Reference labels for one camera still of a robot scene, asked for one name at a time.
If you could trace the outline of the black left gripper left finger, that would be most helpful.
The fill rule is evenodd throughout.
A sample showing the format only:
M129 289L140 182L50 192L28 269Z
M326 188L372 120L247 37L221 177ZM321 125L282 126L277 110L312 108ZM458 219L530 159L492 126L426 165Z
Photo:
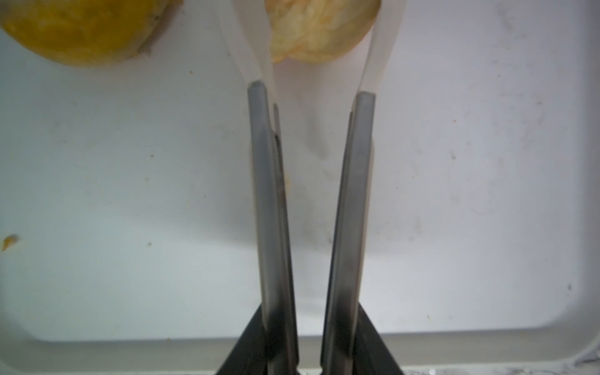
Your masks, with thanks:
M266 334L259 306L216 375L267 374Z

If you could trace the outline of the metal tongs with white tips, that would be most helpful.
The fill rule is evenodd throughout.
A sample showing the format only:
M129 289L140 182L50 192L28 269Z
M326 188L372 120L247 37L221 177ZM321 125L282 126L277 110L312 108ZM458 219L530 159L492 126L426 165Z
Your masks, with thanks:
M279 109L270 55L272 31L261 1L217 1L214 6L231 57L247 86L267 374L295 374L299 362L298 330ZM404 1L382 2L350 112L320 355L325 374L354 374L373 119L379 85L405 9Z

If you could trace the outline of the pale knotted bun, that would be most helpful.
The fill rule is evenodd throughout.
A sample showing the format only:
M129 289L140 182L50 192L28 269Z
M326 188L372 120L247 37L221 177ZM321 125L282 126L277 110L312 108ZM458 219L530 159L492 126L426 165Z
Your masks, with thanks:
M267 0L273 63L327 63L350 52L372 28L379 0Z

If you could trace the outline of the small round bun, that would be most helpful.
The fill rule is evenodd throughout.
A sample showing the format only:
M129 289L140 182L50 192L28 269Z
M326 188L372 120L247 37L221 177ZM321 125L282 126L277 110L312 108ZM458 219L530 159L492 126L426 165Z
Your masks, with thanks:
M1 29L70 67L100 67L150 47L182 1L2 1Z

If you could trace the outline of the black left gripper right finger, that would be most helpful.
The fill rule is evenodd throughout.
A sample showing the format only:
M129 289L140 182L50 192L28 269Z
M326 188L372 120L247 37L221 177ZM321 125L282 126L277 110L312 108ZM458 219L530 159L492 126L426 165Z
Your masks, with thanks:
M355 375L404 375L382 337L359 305L353 352Z

